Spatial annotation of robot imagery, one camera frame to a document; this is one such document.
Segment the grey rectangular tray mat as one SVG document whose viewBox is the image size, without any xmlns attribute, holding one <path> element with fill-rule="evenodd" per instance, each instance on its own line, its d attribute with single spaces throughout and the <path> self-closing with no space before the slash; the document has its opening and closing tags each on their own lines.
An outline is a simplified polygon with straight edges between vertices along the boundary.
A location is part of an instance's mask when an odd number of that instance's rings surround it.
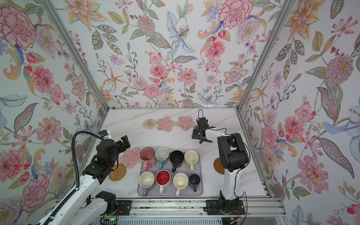
<svg viewBox="0 0 360 225">
<path fill-rule="evenodd" d="M 203 192 L 200 157 L 195 151 L 166 148 L 140 151 L 142 169 L 137 192 L 142 197 L 197 197 Z"/>
</svg>

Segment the round beige patterned coaster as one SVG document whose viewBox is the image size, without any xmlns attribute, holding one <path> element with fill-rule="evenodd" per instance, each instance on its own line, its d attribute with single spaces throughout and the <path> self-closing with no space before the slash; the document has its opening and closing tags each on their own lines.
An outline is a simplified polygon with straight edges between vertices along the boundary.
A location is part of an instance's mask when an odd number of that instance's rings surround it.
<svg viewBox="0 0 360 225">
<path fill-rule="evenodd" d="M 157 126 L 157 122 L 154 119 L 147 119 L 143 122 L 143 127 L 145 129 L 151 130 Z"/>
</svg>

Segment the black mug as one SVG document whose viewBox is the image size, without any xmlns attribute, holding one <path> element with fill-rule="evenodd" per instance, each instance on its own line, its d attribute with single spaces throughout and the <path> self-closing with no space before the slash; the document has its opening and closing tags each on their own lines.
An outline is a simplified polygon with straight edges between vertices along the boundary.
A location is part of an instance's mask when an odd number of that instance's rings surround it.
<svg viewBox="0 0 360 225">
<path fill-rule="evenodd" d="M 181 151 L 173 151 L 170 154 L 170 162 L 172 164 L 172 172 L 175 173 L 177 168 L 180 168 L 183 165 L 184 153 Z"/>
</svg>

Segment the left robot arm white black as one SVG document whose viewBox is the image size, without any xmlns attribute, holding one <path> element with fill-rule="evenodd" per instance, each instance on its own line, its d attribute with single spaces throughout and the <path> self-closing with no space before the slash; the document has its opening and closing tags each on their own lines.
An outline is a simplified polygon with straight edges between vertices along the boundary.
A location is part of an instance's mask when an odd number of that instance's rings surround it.
<svg viewBox="0 0 360 225">
<path fill-rule="evenodd" d="M 77 165 L 76 138 L 80 134 L 90 135 L 100 140 L 97 153 L 90 164 L 81 172 Z M 120 212 L 126 205 L 119 203 L 116 195 L 100 191 L 94 199 L 91 195 L 108 175 L 119 168 L 119 155 L 131 147 L 128 136 L 114 141 L 107 130 L 98 134 L 78 131 L 71 140 L 76 183 L 69 193 L 38 224 L 40 225 L 89 225 L 99 216 L 109 216 Z"/>
</svg>

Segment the red interior white mug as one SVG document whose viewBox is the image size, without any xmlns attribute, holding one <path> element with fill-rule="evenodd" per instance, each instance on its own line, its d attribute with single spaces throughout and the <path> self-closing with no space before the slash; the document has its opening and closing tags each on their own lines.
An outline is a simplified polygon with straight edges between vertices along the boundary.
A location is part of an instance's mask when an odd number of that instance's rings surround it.
<svg viewBox="0 0 360 225">
<path fill-rule="evenodd" d="M 160 194 L 164 194 L 165 190 L 171 185 L 171 175 L 167 170 L 159 171 L 155 176 L 155 180 L 159 185 Z"/>
</svg>

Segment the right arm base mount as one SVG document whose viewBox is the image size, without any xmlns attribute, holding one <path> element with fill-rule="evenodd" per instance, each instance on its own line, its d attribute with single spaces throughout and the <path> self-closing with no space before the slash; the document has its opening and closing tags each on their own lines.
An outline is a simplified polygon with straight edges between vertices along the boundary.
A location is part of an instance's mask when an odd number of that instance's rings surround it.
<svg viewBox="0 0 360 225">
<path fill-rule="evenodd" d="M 246 214 L 246 207 L 243 201 L 236 197 L 233 200 L 226 200 L 223 196 L 219 199 L 206 200 L 203 211 L 207 215 L 236 215 L 242 216 Z"/>
</svg>

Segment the round woven cork coaster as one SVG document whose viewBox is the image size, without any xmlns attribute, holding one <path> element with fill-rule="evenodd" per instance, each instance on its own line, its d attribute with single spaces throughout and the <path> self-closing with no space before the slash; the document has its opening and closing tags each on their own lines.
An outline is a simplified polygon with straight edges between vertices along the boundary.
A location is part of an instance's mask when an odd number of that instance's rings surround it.
<svg viewBox="0 0 360 225">
<path fill-rule="evenodd" d="M 126 173 L 127 173 L 127 168 L 125 165 L 123 164 L 115 165 L 109 174 L 109 179 L 114 182 L 120 181 L 125 177 Z"/>
</svg>

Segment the pink flower coaster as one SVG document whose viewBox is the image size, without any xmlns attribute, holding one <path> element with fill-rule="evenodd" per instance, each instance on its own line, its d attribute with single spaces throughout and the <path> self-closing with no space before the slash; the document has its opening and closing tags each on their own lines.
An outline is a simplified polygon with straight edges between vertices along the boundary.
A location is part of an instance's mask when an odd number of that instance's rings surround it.
<svg viewBox="0 0 360 225">
<path fill-rule="evenodd" d="M 140 152 L 140 147 L 127 149 L 119 159 L 120 164 L 123 164 L 128 169 L 133 168 L 137 163 L 142 161 Z"/>
<path fill-rule="evenodd" d="M 180 116 L 175 125 L 187 131 L 195 126 L 195 122 L 191 116 Z"/>
<path fill-rule="evenodd" d="M 176 122 L 173 121 L 170 117 L 165 117 L 163 119 L 157 120 L 157 130 L 170 132 L 173 127 L 176 125 Z"/>
</svg>

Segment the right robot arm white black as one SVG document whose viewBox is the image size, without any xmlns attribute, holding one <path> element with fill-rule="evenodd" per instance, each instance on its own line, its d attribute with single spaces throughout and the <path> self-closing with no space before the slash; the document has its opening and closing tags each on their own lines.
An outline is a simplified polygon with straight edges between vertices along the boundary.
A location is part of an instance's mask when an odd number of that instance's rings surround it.
<svg viewBox="0 0 360 225">
<path fill-rule="evenodd" d="M 220 163 L 225 170 L 224 185 L 220 190 L 219 203 L 230 206 L 237 203 L 240 196 L 237 193 L 237 179 L 241 171 L 249 164 L 250 156 L 239 133 L 228 134 L 208 124 L 205 117 L 196 120 L 192 139 L 199 143 L 216 143 L 218 145 Z"/>
</svg>

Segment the aluminium front rail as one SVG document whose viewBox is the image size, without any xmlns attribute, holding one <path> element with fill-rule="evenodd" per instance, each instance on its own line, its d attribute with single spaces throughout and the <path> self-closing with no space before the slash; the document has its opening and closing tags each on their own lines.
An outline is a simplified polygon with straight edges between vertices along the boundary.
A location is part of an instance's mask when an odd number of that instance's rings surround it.
<svg viewBox="0 0 360 225">
<path fill-rule="evenodd" d="M 286 210 L 279 199 L 242 197 L 238 208 L 220 211 L 216 198 L 129 198 L 118 199 L 117 210 L 111 213 L 100 212 L 98 217 L 285 217 Z"/>
</svg>

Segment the round wooden coaster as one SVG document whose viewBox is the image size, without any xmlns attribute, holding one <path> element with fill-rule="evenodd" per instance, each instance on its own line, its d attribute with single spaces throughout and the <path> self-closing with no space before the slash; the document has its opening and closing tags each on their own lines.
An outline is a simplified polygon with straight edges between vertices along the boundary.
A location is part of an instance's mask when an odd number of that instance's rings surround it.
<svg viewBox="0 0 360 225">
<path fill-rule="evenodd" d="M 221 164 L 220 158 L 215 159 L 213 166 L 217 173 L 222 174 L 222 175 L 225 174 L 225 169 L 224 169 L 223 165 Z"/>
</svg>

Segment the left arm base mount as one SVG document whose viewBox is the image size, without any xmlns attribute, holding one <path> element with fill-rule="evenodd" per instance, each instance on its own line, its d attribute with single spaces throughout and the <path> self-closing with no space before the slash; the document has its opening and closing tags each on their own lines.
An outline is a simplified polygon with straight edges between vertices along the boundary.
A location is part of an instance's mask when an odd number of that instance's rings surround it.
<svg viewBox="0 0 360 225">
<path fill-rule="evenodd" d="M 109 215 L 121 215 L 128 216 L 130 214 L 130 208 L 132 201 L 130 200 L 117 200 L 116 195 L 107 191 L 101 191 L 95 199 L 100 200 L 101 203 L 105 203 L 105 210 L 101 211 L 101 216 Z"/>
</svg>

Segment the small dark navy mug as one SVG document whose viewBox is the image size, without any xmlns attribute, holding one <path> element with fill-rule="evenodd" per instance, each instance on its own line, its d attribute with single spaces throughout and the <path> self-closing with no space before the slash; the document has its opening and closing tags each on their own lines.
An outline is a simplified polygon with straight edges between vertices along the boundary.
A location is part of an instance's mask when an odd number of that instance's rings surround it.
<svg viewBox="0 0 360 225">
<path fill-rule="evenodd" d="M 194 192 L 197 192 L 200 182 L 201 182 L 201 178 L 199 175 L 191 174 L 189 177 L 188 185 L 193 189 Z"/>
</svg>

